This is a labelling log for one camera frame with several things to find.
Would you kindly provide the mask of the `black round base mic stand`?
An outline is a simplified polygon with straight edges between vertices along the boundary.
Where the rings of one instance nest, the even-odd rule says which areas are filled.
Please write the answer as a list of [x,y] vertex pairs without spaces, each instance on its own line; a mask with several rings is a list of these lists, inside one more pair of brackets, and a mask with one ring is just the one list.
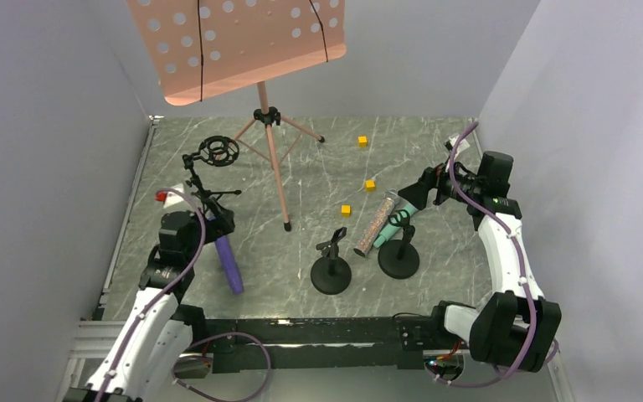
[[414,238],[415,227],[410,223],[407,215],[401,216],[402,212],[397,215],[390,215],[388,222],[393,222],[394,218],[399,218],[399,224],[402,230],[400,240],[388,240],[378,252],[378,264],[384,274],[396,280],[404,280],[413,276],[419,269],[419,253],[412,246],[411,241]]

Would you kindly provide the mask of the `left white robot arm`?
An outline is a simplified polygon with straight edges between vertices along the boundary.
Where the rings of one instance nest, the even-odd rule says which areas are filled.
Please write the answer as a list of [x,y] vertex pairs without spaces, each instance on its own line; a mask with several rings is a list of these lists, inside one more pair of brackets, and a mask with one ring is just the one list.
[[203,309],[183,296],[204,245],[234,232],[234,212],[209,200],[162,216],[158,242],[141,273],[134,305],[113,346],[81,388],[66,401],[149,401],[157,396],[178,357],[205,336]]

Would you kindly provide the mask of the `purple microphone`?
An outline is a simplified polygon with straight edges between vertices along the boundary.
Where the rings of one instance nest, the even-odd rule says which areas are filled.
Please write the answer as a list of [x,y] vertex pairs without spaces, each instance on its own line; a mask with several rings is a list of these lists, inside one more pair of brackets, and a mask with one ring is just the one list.
[[234,258],[228,236],[224,235],[219,237],[215,240],[214,245],[230,290],[234,295],[242,294],[244,292],[244,283],[239,273],[239,267]]

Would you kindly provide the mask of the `black desk mic stand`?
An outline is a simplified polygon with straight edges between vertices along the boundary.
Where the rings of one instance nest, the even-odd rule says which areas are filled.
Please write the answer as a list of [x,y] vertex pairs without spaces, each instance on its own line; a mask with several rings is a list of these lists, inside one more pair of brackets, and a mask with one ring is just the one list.
[[321,256],[311,268],[311,283],[322,294],[333,296],[350,285],[350,265],[339,255],[338,242],[346,236],[347,227],[336,229],[330,240],[316,245]]

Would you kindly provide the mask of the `teal green microphone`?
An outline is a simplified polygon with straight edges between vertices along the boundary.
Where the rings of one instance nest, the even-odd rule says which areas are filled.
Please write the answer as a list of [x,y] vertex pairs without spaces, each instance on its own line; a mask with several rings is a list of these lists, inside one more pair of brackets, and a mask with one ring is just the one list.
[[[395,216],[399,212],[402,212],[401,216],[412,217],[418,210],[410,203],[405,203],[402,207],[396,209],[392,215]],[[376,240],[373,242],[373,247],[380,248],[386,241],[391,240],[393,236],[401,229],[399,224],[399,218],[394,218],[393,222],[396,225],[393,225],[390,222],[387,222],[386,225],[380,230]]]

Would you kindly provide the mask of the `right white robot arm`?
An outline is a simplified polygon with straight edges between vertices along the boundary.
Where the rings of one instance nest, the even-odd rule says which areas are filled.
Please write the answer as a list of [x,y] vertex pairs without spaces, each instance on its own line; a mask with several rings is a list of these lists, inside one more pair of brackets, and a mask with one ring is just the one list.
[[478,362],[537,372],[547,361],[562,313],[559,304],[546,300],[532,274],[522,212],[508,196],[512,167],[511,156],[492,151],[483,153],[475,173],[460,162],[445,162],[427,167],[399,196],[418,210],[448,199],[466,204],[486,252],[489,301],[481,309],[441,301],[432,313],[440,330],[465,341]]

